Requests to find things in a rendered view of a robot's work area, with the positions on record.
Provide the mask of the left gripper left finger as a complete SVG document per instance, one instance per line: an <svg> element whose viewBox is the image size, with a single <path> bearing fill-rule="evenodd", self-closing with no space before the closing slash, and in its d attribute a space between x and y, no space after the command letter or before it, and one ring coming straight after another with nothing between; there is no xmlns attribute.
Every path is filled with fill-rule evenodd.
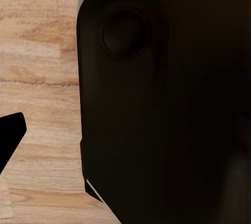
<svg viewBox="0 0 251 224"><path fill-rule="evenodd" d="M27 131L22 112L0 118L0 174Z"/></svg>

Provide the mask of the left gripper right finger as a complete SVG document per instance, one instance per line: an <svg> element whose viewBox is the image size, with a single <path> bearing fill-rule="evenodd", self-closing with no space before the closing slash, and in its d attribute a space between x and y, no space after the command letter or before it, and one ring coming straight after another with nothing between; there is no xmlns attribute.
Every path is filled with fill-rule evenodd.
<svg viewBox="0 0 251 224"><path fill-rule="evenodd" d="M251 114L245 112L238 114L235 131L251 153Z"/></svg>

